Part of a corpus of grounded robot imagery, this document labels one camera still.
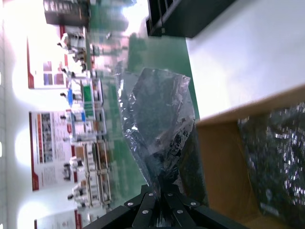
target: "display board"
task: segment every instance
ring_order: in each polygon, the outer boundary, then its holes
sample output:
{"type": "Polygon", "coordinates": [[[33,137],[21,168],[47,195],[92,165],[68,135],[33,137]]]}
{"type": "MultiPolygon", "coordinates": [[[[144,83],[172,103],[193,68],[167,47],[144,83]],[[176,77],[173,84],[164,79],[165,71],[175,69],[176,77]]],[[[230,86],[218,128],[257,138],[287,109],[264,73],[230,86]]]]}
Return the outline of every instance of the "display board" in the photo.
{"type": "Polygon", "coordinates": [[[57,45],[65,32],[80,33],[78,27],[40,25],[27,37],[28,86],[30,89],[61,89],[67,87],[65,66],[81,72],[81,64],[57,45]]]}
{"type": "Polygon", "coordinates": [[[75,211],[63,212],[34,221],[34,229],[81,229],[81,215],[75,211]]]}
{"type": "Polygon", "coordinates": [[[33,191],[76,183],[69,160],[75,156],[75,147],[69,138],[65,112],[30,112],[31,168],[33,191]]]}

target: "clear plastic bag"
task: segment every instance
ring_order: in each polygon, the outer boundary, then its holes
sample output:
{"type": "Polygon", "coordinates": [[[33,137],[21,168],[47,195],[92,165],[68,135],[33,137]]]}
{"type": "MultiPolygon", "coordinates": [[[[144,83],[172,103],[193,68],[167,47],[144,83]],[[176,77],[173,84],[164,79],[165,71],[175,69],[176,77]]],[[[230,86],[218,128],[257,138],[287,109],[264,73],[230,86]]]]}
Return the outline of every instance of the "clear plastic bag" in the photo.
{"type": "Polygon", "coordinates": [[[239,121],[263,213],[305,228],[305,104],[239,121]]]}
{"type": "Polygon", "coordinates": [[[149,68],[131,77],[118,67],[122,132],[157,197],[161,181],[207,205],[189,82],[184,75],[149,68]]]}

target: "wall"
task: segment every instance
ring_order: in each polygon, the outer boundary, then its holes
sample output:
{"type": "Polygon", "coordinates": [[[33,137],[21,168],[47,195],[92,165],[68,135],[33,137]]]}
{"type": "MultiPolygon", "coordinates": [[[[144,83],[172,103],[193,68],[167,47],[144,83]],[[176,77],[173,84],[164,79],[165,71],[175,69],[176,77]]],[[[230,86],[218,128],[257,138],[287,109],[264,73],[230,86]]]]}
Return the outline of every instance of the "wall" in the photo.
{"type": "Polygon", "coordinates": [[[4,3],[5,96],[8,224],[5,229],[33,228],[34,219],[74,209],[70,186],[32,192],[29,111],[60,110],[66,101],[58,90],[29,90],[26,34],[45,23],[41,0],[4,3]]]}
{"type": "Polygon", "coordinates": [[[7,186],[6,186],[6,153],[5,153],[5,96],[4,96],[4,35],[3,35],[3,2],[0,0],[0,229],[7,225],[7,186]]]}
{"type": "Polygon", "coordinates": [[[304,9],[238,0],[187,41],[201,118],[305,83],[304,9]]]}

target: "black rack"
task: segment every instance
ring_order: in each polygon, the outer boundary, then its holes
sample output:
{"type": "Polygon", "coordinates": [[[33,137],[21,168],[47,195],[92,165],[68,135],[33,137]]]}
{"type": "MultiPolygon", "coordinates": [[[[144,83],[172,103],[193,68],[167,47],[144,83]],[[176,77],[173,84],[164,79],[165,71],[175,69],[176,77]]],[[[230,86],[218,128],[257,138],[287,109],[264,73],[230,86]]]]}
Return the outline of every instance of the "black rack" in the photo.
{"type": "Polygon", "coordinates": [[[149,36],[195,37],[236,0],[148,0],[149,36]]]}
{"type": "Polygon", "coordinates": [[[86,1],[44,0],[44,15],[48,24],[85,26],[89,24],[89,5],[86,1]]]}

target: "cardboard flap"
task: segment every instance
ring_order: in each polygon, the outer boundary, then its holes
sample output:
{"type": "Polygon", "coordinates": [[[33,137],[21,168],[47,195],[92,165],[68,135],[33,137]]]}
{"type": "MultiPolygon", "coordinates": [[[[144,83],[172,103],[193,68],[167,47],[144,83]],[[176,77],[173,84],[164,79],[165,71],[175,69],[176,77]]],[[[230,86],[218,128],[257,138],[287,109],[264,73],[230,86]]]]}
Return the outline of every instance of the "cardboard flap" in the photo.
{"type": "Polygon", "coordinates": [[[198,129],[210,208],[243,221],[259,214],[236,122],[198,129]]]}
{"type": "Polygon", "coordinates": [[[253,220],[245,222],[244,225],[251,229],[291,229],[291,227],[267,216],[257,217],[253,220]]]}
{"type": "Polygon", "coordinates": [[[264,114],[276,108],[290,107],[302,101],[305,101],[305,85],[208,117],[199,121],[197,126],[236,121],[250,115],[264,114]]]}

